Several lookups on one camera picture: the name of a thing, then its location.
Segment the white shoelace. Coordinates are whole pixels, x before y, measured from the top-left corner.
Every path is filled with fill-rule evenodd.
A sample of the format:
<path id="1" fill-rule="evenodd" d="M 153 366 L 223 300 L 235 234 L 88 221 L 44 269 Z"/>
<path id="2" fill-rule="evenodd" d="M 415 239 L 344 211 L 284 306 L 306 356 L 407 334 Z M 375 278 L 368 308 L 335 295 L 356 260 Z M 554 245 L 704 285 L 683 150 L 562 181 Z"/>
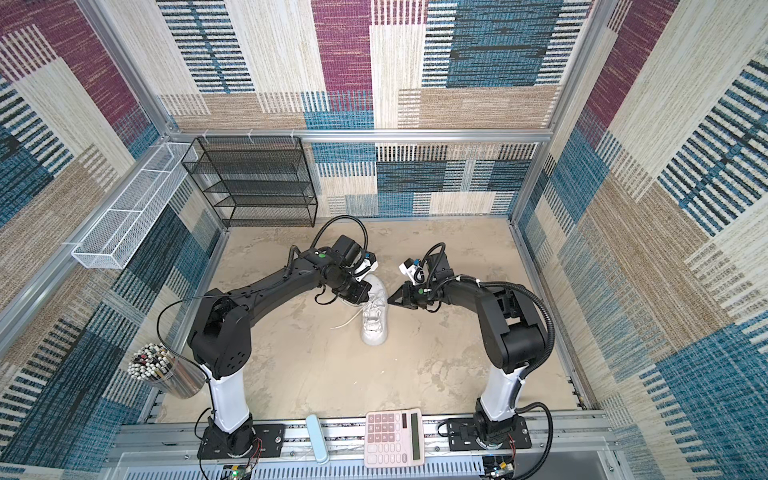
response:
<path id="1" fill-rule="evenodd" d="M 360 307 L 355 314 L 341 325 L 332 327 L 332 330 L 341 329 L 349 325 L 358 316 L 362 317 L 363 330 L 371 332 L 380 332 L 385 326 L 386 301 L 381 299 L 369 300 L 363 307 Z"/>

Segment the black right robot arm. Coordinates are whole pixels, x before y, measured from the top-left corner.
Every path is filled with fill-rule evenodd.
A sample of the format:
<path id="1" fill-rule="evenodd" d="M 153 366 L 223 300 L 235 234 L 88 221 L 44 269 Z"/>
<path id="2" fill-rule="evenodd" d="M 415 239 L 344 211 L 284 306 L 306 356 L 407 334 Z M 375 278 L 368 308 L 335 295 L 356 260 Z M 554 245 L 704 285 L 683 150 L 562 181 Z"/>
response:
<path id="1" fill-rule="evenodd" d="M 389 297 L 390 305 L 430 313 L 451 305 L 476 314 L 492 368 L 476 400 L 473 442 L 497 449 L 515 440 L 523 429 L 519 400 L 527 377 L 554 348 L 552 320 L 540 309 L 541 300 L 519 284 L 455 273 L 443 244 L 422 259 L 406 259 L 399 270 L 407 281 Z"/>

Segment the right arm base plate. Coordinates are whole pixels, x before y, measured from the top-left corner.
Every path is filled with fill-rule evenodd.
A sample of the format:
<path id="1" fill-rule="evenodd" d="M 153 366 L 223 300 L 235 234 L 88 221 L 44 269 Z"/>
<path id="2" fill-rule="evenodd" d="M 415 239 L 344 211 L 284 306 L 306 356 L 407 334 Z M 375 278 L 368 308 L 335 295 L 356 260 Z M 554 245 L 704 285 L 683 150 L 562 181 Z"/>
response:
<path id="1" fill-rule="evenodd" d="M 530 449 L 532 440 L 526 420 L 514 416 L 501 423 L 501 430 L 495 433 L 481 433 L 473 418 L 449 418 L 438 433 L 447 438 L 452 452 L 470 450 L 512 450 Z"/>

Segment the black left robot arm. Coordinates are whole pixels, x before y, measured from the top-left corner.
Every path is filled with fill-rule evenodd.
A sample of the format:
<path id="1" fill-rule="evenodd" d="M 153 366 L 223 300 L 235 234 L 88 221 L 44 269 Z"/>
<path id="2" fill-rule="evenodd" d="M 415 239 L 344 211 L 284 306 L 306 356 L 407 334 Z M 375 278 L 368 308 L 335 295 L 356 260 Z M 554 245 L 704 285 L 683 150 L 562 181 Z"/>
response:
<path id="1" fill-rule="evenodd" d="M 198 451 L 200 459 L 243 458 L 255 453 L 257 432 L 245 398 L 243 369 L 252 353 L 251 328 L 267 314 L 305 292 L 329 289 L 354 305 L 369 300 L 365 276 L 376 256 L 342 235 L 331 247 L 299 251 L 286 265 L 250 285 L 201 299 L 187 337 L 193 360 L 208 380 L 212 416 Z"/>

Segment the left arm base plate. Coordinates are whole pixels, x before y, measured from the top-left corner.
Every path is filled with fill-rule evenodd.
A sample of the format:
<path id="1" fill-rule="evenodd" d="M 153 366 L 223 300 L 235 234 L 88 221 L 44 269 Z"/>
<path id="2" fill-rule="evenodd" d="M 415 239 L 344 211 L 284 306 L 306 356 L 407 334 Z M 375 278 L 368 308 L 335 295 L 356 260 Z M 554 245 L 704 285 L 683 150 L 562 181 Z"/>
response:
<path id="1" fill-rule="evenodd" d="M 209 425 L 197 451 L 198 460 L 277 458 L 281 455 L 285 424 L 254 424 L 247 420 L 233 432 Z"/>

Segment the white sneaker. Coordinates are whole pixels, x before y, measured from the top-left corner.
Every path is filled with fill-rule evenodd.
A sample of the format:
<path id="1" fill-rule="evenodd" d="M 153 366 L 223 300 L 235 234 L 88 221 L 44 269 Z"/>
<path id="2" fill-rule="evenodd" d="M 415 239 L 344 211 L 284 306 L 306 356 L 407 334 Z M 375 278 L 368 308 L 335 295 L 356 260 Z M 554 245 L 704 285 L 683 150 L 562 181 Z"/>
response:
<path id="1" fill-rule="evenodd" d="M 362 310 L 361 338 L 369 346 L 382 345 L 388 336 L 388 295 L 383 282 L 373 274 L 365 280 L 371 285 L 369 300 Z"/>

